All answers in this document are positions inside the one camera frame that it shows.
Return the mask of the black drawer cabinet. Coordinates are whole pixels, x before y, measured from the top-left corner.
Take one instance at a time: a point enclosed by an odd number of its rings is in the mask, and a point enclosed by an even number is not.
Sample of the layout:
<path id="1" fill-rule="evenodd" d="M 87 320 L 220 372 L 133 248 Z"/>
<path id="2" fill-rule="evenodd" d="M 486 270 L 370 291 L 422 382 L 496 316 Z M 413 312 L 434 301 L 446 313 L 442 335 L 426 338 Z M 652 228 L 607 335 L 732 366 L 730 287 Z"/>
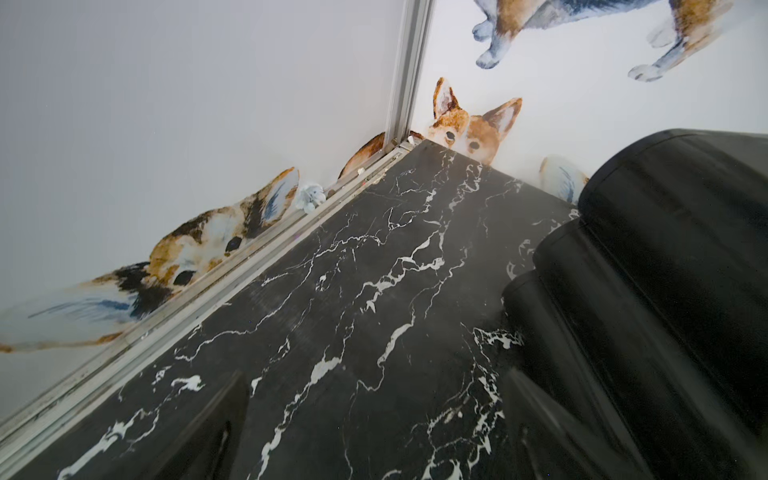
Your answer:
<path id="1" fill-rule="evenodd" d="M 765 478 L 766 136 L 650 135 L 578 210 L 504 290 L 511 369 L 647 479 Z"/>

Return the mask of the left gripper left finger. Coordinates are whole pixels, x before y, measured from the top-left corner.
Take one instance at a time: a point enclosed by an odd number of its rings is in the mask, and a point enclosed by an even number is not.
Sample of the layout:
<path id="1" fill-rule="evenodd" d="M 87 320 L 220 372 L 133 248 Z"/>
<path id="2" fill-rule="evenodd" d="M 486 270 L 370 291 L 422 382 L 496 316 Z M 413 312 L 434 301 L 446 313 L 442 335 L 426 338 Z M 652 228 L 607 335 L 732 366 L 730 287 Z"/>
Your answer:
<path id="1" fill-rule="evenodd" d="M 140 479 L 228 479 L 243 432 L 249 388 L 234 372 L 210 399 L 184 409 L 180 428 L 165 436 L 139 470 Z"/>

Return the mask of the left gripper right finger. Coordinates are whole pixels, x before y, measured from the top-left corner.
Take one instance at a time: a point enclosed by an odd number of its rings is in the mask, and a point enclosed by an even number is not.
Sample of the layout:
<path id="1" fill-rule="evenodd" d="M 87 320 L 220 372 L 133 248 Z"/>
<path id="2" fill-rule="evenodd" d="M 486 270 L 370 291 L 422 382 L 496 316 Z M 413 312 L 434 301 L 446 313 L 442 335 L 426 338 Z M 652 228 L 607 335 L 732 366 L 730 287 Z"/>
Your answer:
<path id="1" fill-rule="evenodd" d="M 516 479 L 649 477 L 523 372 L 509 370 L 501 393 Z"/>

